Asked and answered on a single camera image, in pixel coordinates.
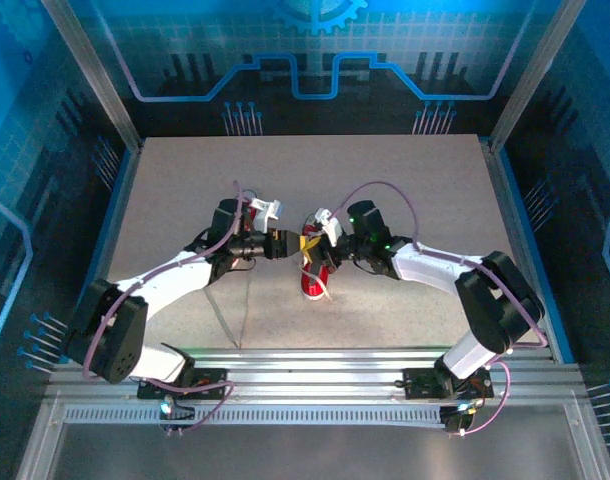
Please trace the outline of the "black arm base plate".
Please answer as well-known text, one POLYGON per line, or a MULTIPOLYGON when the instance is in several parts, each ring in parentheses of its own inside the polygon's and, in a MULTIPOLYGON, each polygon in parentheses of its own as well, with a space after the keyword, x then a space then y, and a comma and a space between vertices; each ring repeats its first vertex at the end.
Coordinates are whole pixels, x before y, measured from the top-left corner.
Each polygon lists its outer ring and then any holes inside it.
MULTIPOLYGON (((196 369, 186 380, 188 387, 198 387, 215 383, 222 383, 228 379, 228 371, 226 369, 196 369)), ((150 383, 140 381, 137 398, 141 400, 163 400, 166 395, 172 395, 174 398, 182 401, 190 400, 220 400, 226 392, 225 387, 219 387, 214 390, 195 392, 195 393, 176 393, 168 390, 163 390, 150 383)))
POLYGON ((396 385, 404 390, 407 400, 471 400, 494 397, 490 373, 485 368, 479 368, 466 379, 459 379, 438 369, 407 368, 402 371, 402 379, 397 380, 396 385))

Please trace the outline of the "aluminium mounting rail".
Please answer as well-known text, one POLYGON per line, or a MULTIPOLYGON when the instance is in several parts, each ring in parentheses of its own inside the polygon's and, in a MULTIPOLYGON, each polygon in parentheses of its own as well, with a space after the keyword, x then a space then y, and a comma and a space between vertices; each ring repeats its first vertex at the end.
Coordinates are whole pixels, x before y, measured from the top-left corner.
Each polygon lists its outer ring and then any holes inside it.
MULTIPOLYGON (((394 383, 405 368, 430 368, 439 348, 193 349, 202 368, 224 368, 235 404, 401 403, 394 383)), ((559 405, 586 397, 580 369, 556 363, 547 349, 519 350, 491 369, 496 395, 510 405, 559 405)))

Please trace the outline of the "aluminium table side rail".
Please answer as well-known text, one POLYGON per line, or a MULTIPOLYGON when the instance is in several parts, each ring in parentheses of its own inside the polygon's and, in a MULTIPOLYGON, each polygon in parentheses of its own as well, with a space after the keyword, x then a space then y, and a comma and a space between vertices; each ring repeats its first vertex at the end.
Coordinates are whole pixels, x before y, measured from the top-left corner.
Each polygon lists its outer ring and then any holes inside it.
POLYGON ((479 140, 483 158, 499 205, 499 210, 503 218, 514 261, 526 280, 533 287, 545 310, 543 318, 538 322, 539 328, 544 332, 544 336, 549 341, 547 349, 549 350, 553 361, 556 363, 563 363, 564 359, 561 356, 557 337, 550 318, 550 309, 548 305, 549 297, 544 289, 542 277, 538 269, 539 264, 532 255, 533 250, 530 247, 527 231, 525 230, 526 224, 519 211, 519 204, 517 201, 520 197, 514 194, 512 183, 506 173, 503 161, 498 154, 492 152, 491 147, 489 146, 489 138, 482 136, 479 140))
MULTIPOLYGON (((129 203, 141 155, 127 152, 110 192, 109 203, 81 293, 70 317, 63 353, 82 364, 86 351, 93 345, 101 316, 120 293, 112 288, 108 273, 112 265, 124 216, 129 203)), ((103 332, 89 364, 89 376, 112 371, 125 359, 128 366, 140 357, 145 331, 144 299, 133 293, 117 311, 114 325, 103 332)))

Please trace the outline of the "blue table edge strip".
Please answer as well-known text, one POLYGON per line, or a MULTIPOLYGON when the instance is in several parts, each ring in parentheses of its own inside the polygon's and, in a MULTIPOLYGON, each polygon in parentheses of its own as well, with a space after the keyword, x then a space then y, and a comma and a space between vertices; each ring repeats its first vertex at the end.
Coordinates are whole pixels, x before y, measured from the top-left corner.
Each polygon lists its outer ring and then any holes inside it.
POLYGON ((100 290, 108 288, 108 273, 140 158, 140 153, 126 152, 121 161, 81 292, 66 320, 68 328, 61 357, 78 365, 84 363, 102 315, 109 308, 100 290))

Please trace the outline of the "aluminium frame post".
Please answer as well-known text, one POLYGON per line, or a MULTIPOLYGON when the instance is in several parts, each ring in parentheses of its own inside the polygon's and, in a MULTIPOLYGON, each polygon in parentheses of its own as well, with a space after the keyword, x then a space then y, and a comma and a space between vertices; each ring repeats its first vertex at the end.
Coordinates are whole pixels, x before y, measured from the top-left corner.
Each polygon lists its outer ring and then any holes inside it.
POLYGON ((110 122, 131 153, 142 149, 131 117, 68 0, 40 0, 95 93, 110 122))
POLYGON ((587 0, 560 0, 558 9, 545 29, 490 135, 488 149, 492 156, 498 156, 504 147, 586 2, 587 0))

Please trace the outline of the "aluminium lower frame rail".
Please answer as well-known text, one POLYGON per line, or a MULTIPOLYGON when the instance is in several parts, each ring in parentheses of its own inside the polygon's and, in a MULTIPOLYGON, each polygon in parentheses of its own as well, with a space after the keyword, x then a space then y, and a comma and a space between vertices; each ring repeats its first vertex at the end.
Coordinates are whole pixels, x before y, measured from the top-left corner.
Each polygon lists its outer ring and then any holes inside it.
POLYGON ((59 398, 42 401, 15 480, 48 480, 65 411, 65 404, 59 398))
POLYGON ((564 405, 584 480, 610 480, 610 455, 591 404, 574 398, 564 405))

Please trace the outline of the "small black electronics box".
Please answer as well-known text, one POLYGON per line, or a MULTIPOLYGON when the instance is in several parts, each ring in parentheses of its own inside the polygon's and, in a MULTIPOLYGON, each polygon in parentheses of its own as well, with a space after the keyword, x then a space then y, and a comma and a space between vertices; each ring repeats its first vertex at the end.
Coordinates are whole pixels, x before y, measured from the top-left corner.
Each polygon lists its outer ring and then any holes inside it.
POLYGON ((181 434, 186 427, 183 421, 193 420, 195 410, 190 407, 182 406, 172 395, 166 395, 159 407, 159 427, 170 437, 174 432, 181 434))
POLYGON ((457 406, 442 406, 439 410, 440 421, 448 433, 464 435, 472 426, 477 409, 467 403, 457 406))

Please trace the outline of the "grey metal panel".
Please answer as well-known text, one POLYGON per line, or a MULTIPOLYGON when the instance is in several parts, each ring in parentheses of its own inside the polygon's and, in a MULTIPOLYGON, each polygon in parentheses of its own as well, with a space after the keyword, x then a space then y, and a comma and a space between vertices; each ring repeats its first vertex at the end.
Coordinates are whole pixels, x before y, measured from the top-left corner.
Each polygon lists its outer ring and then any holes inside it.
POLYGON ((366 426, 66 428, 50 480, 584 480, 570 438, 542 415, 481 433, 366 426))

